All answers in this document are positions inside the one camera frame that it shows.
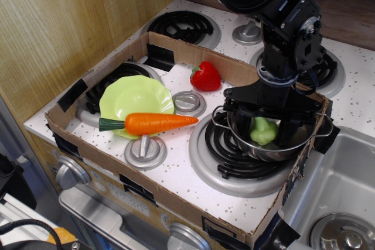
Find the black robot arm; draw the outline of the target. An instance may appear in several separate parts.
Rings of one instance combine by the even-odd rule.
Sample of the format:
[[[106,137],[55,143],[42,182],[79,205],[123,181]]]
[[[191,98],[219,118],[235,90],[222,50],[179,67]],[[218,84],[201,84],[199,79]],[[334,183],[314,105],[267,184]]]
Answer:
[[[280,120],[276,142],[284,146],[305,124],[314,124],[321,109],[311,90],[297,89],[301,74],[313,86],[313,68],[321,63],[321,14],[315,0],[219,0],[229,10],[261,22],[264,51],[257,65],[258,80],[224,92],[224,109],[245,117]]]

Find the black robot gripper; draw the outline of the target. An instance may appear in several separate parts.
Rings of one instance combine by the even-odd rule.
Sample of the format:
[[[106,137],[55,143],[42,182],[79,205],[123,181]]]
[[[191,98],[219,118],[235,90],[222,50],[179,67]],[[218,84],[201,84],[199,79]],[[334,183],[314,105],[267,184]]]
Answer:
[[[322,103],[295,91],[275,88],[261,80],[224,91],[226,111],[236,112],[235,125],[240,136],[249,136],[251,117],[280,120],[277,145],[297,147],[308,140],[305,124],[314,124]]]

